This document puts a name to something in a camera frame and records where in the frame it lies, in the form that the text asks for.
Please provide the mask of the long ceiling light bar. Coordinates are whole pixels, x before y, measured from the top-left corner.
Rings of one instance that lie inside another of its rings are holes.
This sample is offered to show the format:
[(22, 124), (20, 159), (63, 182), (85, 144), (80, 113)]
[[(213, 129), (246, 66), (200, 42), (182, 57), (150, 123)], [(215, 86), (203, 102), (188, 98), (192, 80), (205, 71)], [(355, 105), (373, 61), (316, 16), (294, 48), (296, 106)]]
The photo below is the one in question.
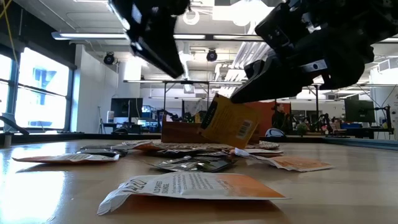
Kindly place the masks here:
[[(62, 33), (52, 32), (55, 40), (127, 40), (126, 34), (118, 33)], [(230, 41), (230, 42), (263, 42), (256, 35), (238, 34), (174, 34), (175, 40), (205, 40), (205, 41)]]

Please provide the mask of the wooden tea organizer box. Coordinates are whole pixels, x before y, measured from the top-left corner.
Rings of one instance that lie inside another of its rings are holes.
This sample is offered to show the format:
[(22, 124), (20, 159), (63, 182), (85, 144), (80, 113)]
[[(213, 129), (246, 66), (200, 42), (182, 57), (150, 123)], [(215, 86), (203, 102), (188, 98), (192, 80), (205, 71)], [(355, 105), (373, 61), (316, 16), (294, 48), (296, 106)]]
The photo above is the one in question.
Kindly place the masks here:
[[(164, 120), (162, 123), (161, 141), (164, 143), (217, 143), (198, 134), (198, 128), (201, 123), (169, 122)], [(257, 144), (258, 142), (259, 131), (256, 128), (248, 144)]]

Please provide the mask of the white blue round object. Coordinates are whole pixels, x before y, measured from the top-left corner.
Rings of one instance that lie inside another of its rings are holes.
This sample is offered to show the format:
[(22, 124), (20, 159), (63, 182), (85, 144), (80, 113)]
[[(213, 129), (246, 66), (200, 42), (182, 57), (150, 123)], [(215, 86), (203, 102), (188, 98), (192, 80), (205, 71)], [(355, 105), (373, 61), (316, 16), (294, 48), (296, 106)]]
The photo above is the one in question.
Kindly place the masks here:
[(265, 137), (267, 138), (282, 138), (285, 137), (285, 133), (277, 128), (270, 128), (266, 131)]

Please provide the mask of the black computer monitor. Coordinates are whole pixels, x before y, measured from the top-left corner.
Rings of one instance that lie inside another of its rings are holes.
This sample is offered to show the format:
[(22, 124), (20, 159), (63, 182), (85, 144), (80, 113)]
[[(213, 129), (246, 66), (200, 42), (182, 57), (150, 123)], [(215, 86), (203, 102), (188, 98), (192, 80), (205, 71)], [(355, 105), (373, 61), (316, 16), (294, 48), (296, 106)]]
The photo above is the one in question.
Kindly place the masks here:
[(373, 102), (345, 99), (345, 121), (375, 123)]
[(120, 118), (140, 118), (142, 116), (142, 98), (112, 98), (111, 111), (115, 117)]

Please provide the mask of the person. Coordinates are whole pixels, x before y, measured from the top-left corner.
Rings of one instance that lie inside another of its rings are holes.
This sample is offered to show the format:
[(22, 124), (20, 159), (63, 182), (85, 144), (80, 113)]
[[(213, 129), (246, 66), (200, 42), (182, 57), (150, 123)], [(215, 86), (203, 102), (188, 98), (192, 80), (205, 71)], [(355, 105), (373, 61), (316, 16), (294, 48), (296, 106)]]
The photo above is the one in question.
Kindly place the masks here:
[(276, 103), (273, 107), (274, 114), (272, 115), (272, 127), (286, 132), (288, 128), (288, 121), (284, 106), (280, 103)]

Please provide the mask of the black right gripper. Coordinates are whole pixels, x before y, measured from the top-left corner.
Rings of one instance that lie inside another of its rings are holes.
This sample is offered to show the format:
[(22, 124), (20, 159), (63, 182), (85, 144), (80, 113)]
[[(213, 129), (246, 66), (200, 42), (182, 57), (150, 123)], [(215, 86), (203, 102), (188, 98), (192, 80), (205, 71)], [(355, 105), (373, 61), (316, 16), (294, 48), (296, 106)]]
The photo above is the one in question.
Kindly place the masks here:
[(286, 0), (255, 27), (272, 49), (271, 58), (244, 66), (248, 80), (230, 96), (232, 103), (250, 103), (296, 96), (313, 84), (299, 68), (336, 58), (369, 63), (373, 49), (368, 30), (373, 0)]

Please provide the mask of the orange white Tazo tea packet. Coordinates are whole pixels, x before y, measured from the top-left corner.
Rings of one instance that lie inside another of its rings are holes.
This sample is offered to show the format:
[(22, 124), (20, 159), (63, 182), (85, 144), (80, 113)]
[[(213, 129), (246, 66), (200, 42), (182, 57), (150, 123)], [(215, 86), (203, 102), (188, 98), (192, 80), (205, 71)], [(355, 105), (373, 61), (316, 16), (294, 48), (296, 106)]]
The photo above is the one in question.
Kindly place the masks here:
[(245, 149), (250, 154), (283, 154), (283, 150)]
[(302, 157), (276, 156), (268, 158), (262, 156), (255, 156), (253, 154), (248, 153), (245, 150), (238, 148), (234, 149), (234, 154), (252, 161), (269, 164), (278, 169), (284, 169), (289, 171), (293, 170), (297, 172), (311, 172), (311, 171), (326, 170), (333, 168), (331, 164), (316, 159), (308, 159)]
[(285, 200), (287, 198), (247, 175), (171, 172), (131, 177), (105, 197), (98, 207), (97, 214), (104, 215), (115, 211), (132, 195), (194, 200)]
[(99, 154), (62, 154), (58, 156), (35, 156), (12, 158), (17, 162), (34, 162), (44, 164), (81, 164), (81, 163), (98, 163), (98, 162), (116, 162), (119, 160), (119, 154), (113, 156), (103, 156)]

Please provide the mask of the orange partition wall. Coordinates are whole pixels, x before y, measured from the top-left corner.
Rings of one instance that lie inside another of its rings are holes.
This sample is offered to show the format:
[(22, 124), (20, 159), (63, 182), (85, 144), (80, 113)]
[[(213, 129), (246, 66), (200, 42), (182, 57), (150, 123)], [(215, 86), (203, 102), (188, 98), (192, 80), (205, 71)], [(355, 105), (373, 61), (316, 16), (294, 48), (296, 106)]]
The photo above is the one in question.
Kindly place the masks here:
[[(291, 112), (291, 103), (281, 103), (278, 102), (278, 104), (281, 104), (284, 108), (285, 114), (290, 114)], [(252, 103), (246, 103), (246, 106), (250, 108), (254, 108), (255, 110), (258, 110), (262, 116), (261, 122), (259, 123), (259, 135), (260, 136), (265, 136), (266, 131), (270, 128), (272, 128), (272, 116), (275, 113), (273, 110), (273, 107), (275, 105), (275, 101), (270, 101), (270, 102), (252, 102)], [(287, 127), (285, 130), (292, 130), (291, 127), (291, 122), (289, 119), (287, 119)]]

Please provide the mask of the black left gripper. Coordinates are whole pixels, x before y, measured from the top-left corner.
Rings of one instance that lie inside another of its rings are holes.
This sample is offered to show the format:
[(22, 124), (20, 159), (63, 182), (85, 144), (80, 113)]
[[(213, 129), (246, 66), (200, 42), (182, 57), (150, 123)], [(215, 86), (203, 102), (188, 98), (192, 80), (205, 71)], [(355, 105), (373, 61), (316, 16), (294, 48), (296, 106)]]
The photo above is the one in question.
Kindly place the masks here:
[(177, 17), (190, 8), (190, 0), (108, 0), (121, 22), (136, 57), (172, 78), (184, 73), (174, 30)]

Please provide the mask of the black background robot arms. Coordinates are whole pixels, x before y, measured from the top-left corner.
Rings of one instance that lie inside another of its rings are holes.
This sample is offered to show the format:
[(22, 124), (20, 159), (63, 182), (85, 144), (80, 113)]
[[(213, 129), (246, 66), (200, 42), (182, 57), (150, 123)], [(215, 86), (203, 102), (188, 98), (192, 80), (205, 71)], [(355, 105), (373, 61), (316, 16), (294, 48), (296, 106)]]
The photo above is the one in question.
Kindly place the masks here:
[(182, 116), (179, 116), (175, 113), (170, 113), (166, 110), (157, 110), (157, 118), (158, 123), (162, 119), (167, 119), (169, 116), (173, 122), (184, 122), (184, 123), (201, 123), (203, 118), (206, 115), (206, 111), (199, 111), (195, 114), (191, 114), (189, 112), (184, 113)]

